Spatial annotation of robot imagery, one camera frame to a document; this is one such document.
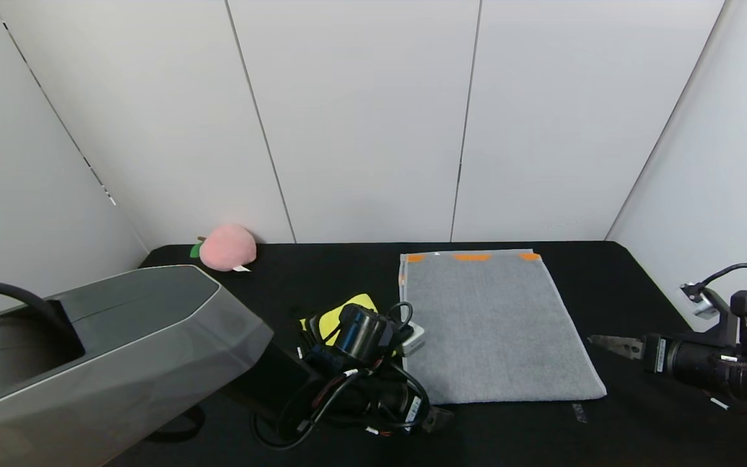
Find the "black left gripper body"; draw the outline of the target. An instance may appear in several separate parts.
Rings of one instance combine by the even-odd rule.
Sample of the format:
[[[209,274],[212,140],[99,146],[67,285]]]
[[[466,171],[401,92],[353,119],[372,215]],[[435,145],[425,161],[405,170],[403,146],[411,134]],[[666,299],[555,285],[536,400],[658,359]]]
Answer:
[[[427,391],[417,381],[386,382],[386,432],[417,431],[431,408]]]

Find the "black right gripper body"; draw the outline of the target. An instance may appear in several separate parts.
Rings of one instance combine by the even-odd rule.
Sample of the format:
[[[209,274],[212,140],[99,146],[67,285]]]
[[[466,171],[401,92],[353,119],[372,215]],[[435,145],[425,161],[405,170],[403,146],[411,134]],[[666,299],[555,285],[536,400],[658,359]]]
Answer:
[[[644,340],[641,367],[696,389],[720,390],[716,354],[714,346],[651,333]]]

